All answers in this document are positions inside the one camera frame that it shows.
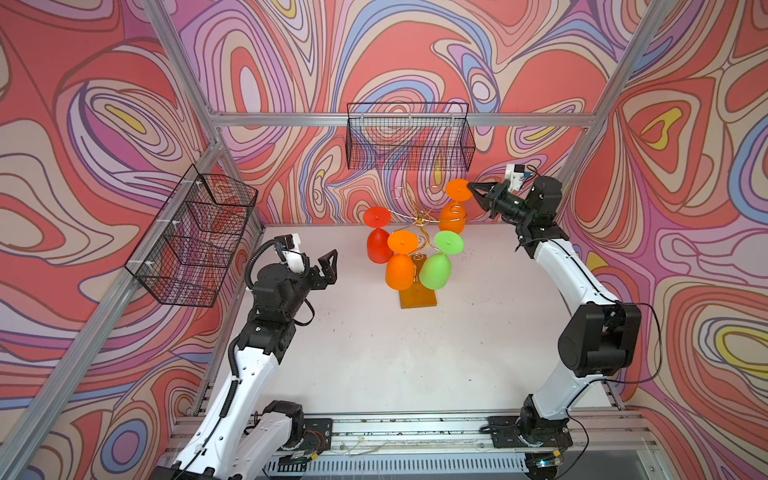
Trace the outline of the orange wine glass back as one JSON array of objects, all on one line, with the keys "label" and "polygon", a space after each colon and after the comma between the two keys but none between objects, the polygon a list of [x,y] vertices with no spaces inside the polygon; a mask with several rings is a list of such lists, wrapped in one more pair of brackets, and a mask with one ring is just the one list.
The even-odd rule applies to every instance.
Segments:
[{"label": "orange wine glass back", "polygon": [[449,202],[440,212],[438,227],[441,231],[461,234],[467,221],[464,203],[473,198],[468,188],[468,181],[465,179],[451,180],[445,185],[444,193]]}]

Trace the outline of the aluminium cage frame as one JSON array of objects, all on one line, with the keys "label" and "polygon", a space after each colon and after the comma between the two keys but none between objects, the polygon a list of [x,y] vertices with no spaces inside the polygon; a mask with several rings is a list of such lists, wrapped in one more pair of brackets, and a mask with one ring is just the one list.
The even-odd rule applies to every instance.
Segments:
[{"label": "aluminium cage frame", "polygon": [[265,223],[355,223],[431,202],[442,171],[357,171],[340,126],[209,128],[214,113],[583,113],[603,91],[583,54],[511,51],[633,31],[627,1],[167,1],[186,88],[141,1],[1,5],[1,437],[8,440],[191,164],[259,191]]}]

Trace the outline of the orange wine glass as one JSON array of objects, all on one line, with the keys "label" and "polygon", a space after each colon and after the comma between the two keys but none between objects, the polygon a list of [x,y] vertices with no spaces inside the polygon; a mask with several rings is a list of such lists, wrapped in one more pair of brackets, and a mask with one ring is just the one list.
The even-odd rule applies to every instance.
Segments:
[{"label": "orange wine glass", "polygon": [[449,202],[440,212],[438,227],[441,231],[461,234],[467,221],[464,203],[473,198],[468,188],[468,181],[465,179],[451,180],[445,185],[444,193]]},{"label": "orange wine glass", "polygon": [[393,255],[386,266],[386,284],[396,291],[407,290],[414,283],[416,270],[410,255],[417,249],[419,240],[414,233],[399,230],[389,236],[387,245]]}]

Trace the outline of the green wine glass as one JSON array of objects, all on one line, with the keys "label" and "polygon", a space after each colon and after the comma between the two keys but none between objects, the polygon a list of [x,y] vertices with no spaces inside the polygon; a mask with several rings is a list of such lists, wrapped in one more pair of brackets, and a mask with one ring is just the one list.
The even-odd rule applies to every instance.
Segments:
[{"label": "green wine glass", "polygon": [[429,257],[423,264],[420,273],[420,283],[430,290],[440,290],[446,286],[452,274],[450,256],[461,254],[465,243],[462,237],[453,231],[440,231],[434,237],[434,247],[437,254]]}]

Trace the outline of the orange wine glass front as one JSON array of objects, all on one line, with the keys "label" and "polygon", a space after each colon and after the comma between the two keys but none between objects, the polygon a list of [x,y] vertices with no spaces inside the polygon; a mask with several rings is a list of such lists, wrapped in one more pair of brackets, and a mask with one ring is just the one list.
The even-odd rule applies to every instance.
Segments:
[{"label": "orange wine glass front", "polygon": [[389,236],[387,245],[393,255],[386,266],[386,284],[396,291],[407,290],[414,283],[416,270],[410,255],[417,249],[419,240],[414,233],[399,230]]}]

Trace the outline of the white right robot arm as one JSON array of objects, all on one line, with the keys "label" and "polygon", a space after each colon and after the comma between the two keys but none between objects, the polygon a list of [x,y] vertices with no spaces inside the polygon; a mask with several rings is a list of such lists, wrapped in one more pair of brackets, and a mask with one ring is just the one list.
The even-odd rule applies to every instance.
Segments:
[{"label": "white right robot arm", "polygon": [[558,337],[559,362],[544,385],[526,397],[518,416],[491,417],[483,430],[497,448],[565,450],[572,444],[572,407],[593,385],[630,366],[643,315],[640,305],[620,301],[577,257],[555,220],[561,182],[538,176],[521,198],[514,190],[523,183],[523,174],[514,173],[502,182],[455,180],[446,187],[452,200],[474,199],[490,217],[514,226],[519,246],[548,273],[571,315]]}]

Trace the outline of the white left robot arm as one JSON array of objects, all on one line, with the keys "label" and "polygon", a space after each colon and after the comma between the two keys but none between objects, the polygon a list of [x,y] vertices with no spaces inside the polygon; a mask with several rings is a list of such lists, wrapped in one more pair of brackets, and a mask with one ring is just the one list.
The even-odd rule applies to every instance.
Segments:
[{"label": "white left robot arm", "polygon": [[327,434],[307,427],[300,404],[258,400],[281,365],[311,304],[312,291],[338,279],[338,252],[310,261],[296,234],[274,237],[249,258],[244,281],[253,303],[245,325],[229,341],[228,375],[192,438],[153,479],[253,479],[277,457],[285,466],[305,466],[326,451]]}]

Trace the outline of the red wine glass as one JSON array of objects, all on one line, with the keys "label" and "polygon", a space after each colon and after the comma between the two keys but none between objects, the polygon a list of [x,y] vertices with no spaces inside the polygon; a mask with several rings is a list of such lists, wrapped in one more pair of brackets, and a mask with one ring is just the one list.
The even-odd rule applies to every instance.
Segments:
[{"label": "red wine glass", "polygon": [[386,264],[393,256],[388,245],[390,234],[385,230],[391,222],[391,212],[384,207],[372,207],[364,213],[363,221],[372,228],[366,241],[369,260],[375,264]]}]

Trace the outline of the metal base rail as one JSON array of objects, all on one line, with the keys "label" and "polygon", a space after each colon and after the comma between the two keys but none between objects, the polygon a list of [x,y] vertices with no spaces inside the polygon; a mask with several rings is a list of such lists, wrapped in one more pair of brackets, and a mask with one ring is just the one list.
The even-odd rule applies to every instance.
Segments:
[{"label": "metal base rail", "polygon": [[587,410],[523,435],[514,411],[305,415],[279,405],[233,417],[177,421],[163,467],[184,479],[382,478],[522,474],[533,479],[668,479],[641,415]]}]

